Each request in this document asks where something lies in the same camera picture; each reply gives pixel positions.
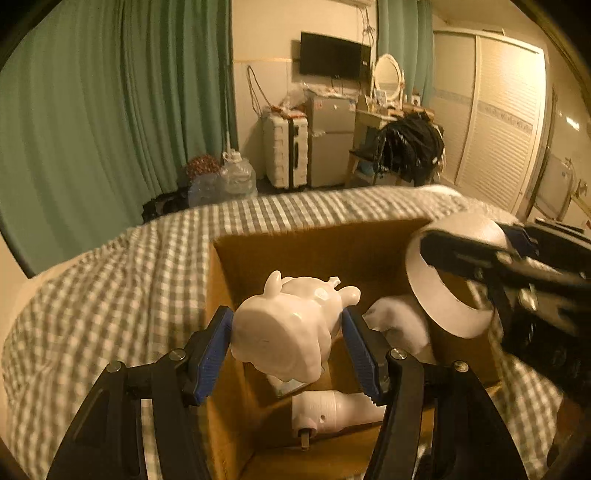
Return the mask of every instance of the roll of tape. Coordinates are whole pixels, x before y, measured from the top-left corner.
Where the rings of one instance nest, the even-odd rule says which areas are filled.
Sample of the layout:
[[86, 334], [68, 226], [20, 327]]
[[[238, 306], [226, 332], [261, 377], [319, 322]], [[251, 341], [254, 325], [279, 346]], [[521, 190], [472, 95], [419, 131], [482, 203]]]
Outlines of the roll of tape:
[[460, 301], [446, 287], [437, 270], [423, 260], [421, 239], [429, 230], [446, 231], [500, 248], [508, 248], [508, 240], [493, 220], [477, 213], [462, 212], [430, 223], [418, 231], [406, 252], [408, 281], [427, 315], [452, 335], [477, 337], [489, 327], [493, 311], [475, 309]]

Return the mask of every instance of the plaid fabric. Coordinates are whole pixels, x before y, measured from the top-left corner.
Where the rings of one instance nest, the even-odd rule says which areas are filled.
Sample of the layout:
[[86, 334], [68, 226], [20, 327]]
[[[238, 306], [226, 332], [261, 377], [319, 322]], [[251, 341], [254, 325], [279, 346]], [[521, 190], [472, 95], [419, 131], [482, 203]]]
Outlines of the plaid fabric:
[[[110, 360], [130, 367], [153, 362], [206, 325], [208, 244], [214, 239], [368, 220], [438, 219], [466, 210], [514, 220], [472, 199], [373, 187], [211, 205], [128, 230], [45, 283], [15, 322], [2, 357], [10, 450], [31, 480], [44, 479], [68, 425]], [[498, 357], [506, 385], [497, 405], [536, 478], [560, 394], [520, 362], [502, 352]], [[149, 402], [142, 412], [148, 471], [156, 480], [161, 475]]]

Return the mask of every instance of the suitcase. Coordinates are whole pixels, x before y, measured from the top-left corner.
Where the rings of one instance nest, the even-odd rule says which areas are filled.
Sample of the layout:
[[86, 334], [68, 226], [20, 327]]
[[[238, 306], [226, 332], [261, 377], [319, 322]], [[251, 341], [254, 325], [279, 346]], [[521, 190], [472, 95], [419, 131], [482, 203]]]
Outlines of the suitcase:
[[308, 120], [269, 116], [263, 125], [267, 177], [278, 189], [294, 189], [308, 180]]

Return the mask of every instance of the flat screen tv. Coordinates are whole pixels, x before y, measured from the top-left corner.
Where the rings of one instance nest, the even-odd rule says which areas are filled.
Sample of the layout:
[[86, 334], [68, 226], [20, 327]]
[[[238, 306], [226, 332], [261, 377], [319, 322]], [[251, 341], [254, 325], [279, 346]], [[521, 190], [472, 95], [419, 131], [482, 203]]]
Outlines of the flat screen tv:
[[302, 32], [300, 74], [362, 80], [369, 71], [370, 54], [362, 43]]

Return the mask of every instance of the green curtain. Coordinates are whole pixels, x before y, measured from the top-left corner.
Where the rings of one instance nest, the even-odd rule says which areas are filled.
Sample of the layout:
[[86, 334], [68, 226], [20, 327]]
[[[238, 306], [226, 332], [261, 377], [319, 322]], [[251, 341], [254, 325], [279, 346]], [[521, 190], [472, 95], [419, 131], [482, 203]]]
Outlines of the green curtain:
[[433, 10], [429, 0], [378, 0], [378, 55], [389, 53], [428, 106], [433, 93]]
[[0, 71], [0, 227], [25, 268], [140, 224], [235, 138], [230, 32], [230, 0], [63, 0], [24, 37]]

